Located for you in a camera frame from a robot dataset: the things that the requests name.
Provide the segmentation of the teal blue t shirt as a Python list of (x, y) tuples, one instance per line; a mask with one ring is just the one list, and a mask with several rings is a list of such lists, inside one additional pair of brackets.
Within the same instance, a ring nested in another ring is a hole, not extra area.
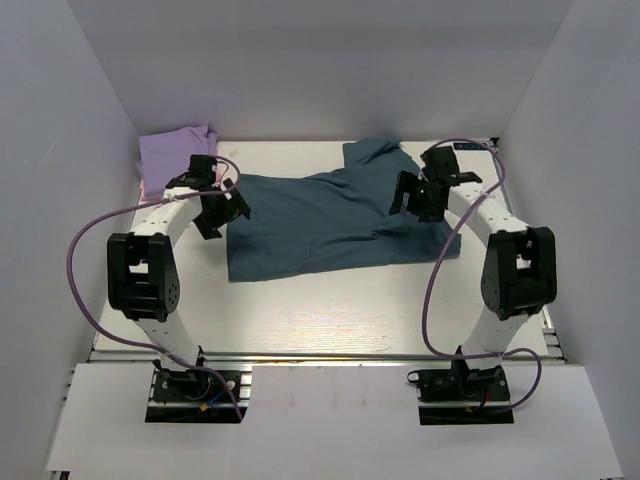
[(461, 237), (447, 222), (389, 212), (396, 180), (419, 168), (397, 139), (342, 147), (344, 165), (303, 178), (245, 174), (251, 209), (226, 229), (228, 278), (258, 282), (297, 275), (456, 258)]

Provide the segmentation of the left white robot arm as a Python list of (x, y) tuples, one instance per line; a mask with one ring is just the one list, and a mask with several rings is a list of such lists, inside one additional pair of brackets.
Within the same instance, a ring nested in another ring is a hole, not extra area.
[(147, 217), (127, 233), (107, 241), (108, 300), (147, 336), (160, 360), (157, 366), (178, 373), (177, 387), (199, 399), (211, 387), (202, 350), (191, 338), (178, 306), (181, 283), (174, 247), (191, 226), (208, 241), (251, 209), (228, 177), (238, 167), (221, 156), (195, 154), (187, 170), (173, 178), (157, 199), (147, 202)]

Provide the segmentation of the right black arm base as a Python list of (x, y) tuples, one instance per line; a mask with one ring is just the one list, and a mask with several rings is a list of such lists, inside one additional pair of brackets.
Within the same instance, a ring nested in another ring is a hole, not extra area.
[(512, 424), (511, 393), (501, 364), (470, 369), (466, 360), (452, 360), (448, 369), (410, 371), (407, 382), (418, 390), (422, 426)]

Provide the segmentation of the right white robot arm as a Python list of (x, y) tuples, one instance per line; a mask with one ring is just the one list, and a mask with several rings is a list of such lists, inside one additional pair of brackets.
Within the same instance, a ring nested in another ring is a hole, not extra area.
[(486, 251), (480, 277), (483, 310), (469, 337), (449, 355), (464, 363), (451, 374), (453, 390), (472, 399), (488, 385), (519, 329), (557, 296), (555, 236), (548, 227), (532, 227), (511, 214), (493, 196), (504, 183), (484, 185), (461, 170), (453, 141), (440, 141), (422, 153), (423, 168), (397, 177), (391, 214), (401, 211), (421, 222), (440, 222), (447, 212), (468, 226)]

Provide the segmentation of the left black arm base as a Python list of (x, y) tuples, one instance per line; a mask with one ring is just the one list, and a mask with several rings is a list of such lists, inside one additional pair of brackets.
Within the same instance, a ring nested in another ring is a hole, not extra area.
[(241, 415), (248, 409), (251, 374), (221, 370), (221, 379), (193, 370), (171, 371), (153, 361), (145, 422), (149, 424), (239, 424), (241, 418), (231, 400), (233, 394)]

